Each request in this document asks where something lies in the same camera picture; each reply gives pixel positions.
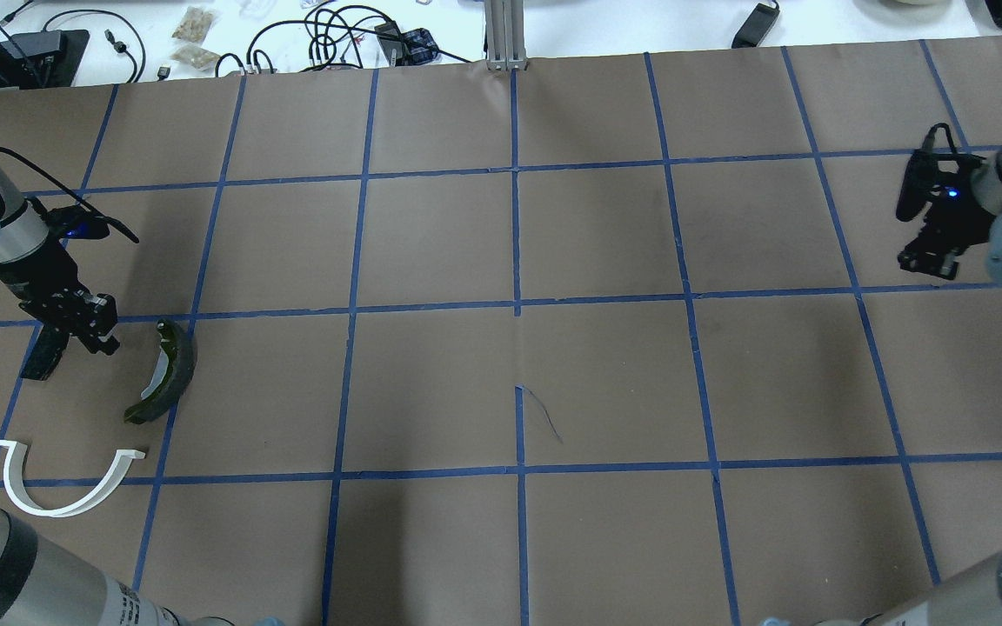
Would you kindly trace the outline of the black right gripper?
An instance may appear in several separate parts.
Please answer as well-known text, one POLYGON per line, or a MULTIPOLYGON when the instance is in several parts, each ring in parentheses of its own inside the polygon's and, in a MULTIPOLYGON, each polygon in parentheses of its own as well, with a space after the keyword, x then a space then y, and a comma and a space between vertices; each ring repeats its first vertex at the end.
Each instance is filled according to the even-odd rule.
POLYGON ((953 281, 959 258, 989 241, 995 216, 978 201, 974 189, 974 178, 989 165, 989 159, 977 155, 910 155, 895 217, 906 223, 921 216, 923 224, 896 255, 900 269, 953 281))

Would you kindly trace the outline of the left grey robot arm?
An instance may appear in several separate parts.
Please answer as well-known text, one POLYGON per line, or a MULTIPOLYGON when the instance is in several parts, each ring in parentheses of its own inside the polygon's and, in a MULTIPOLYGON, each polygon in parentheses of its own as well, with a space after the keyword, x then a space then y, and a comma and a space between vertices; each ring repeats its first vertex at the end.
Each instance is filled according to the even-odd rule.
MULTIPOLYGON (((77 211, 48 213, 0 168, 0 280, 45 330, 112 354, 114 301, 79 282, 61 245, 76 222, 94 214, 85 201, 77 211)), ((0 625, 126 625, 136 614, 137 602, 111 575, 0 509, 0 625)))

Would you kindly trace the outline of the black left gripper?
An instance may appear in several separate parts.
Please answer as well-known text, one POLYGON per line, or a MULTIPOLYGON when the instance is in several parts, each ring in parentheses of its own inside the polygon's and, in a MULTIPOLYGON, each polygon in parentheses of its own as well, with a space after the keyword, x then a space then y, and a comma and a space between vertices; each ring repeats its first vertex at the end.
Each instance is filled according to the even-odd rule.
POLYGON ((41 326, 67 331, 91 354, 111 356, 120 348, 115 297, 92 293, 80 282, 78 265, 63 247, 36 247, 0 261, 0 281, 23 312, 41 326))

